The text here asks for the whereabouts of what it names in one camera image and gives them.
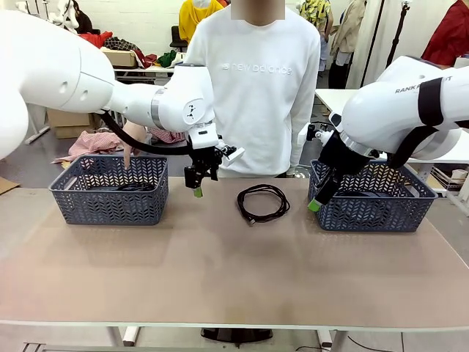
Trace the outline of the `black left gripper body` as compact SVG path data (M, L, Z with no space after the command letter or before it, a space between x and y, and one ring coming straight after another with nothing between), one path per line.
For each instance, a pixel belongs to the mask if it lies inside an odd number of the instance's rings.
M192 166L203 169L206 175L210 174L209 170L212 164L217 164L219 168L223 158L222 152L216 147L192 149L189 156L192 160Z

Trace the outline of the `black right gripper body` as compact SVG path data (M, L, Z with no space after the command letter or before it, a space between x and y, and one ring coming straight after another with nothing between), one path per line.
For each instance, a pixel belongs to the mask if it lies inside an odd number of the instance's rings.
M336 131L323 145L318 161L340 175L356 175L366 166L366 156L348 148Z

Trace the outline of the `person right hand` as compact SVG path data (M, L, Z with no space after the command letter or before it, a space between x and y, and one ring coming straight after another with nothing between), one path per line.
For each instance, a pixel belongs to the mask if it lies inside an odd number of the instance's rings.
M144 126L137 125L129 120L125 123L123 131L138 142L145 142L147 137L147 129ZM133 147L124 141L122 141L122 146L124 167L125 169L128 169L130 166L130 157L133 152Z

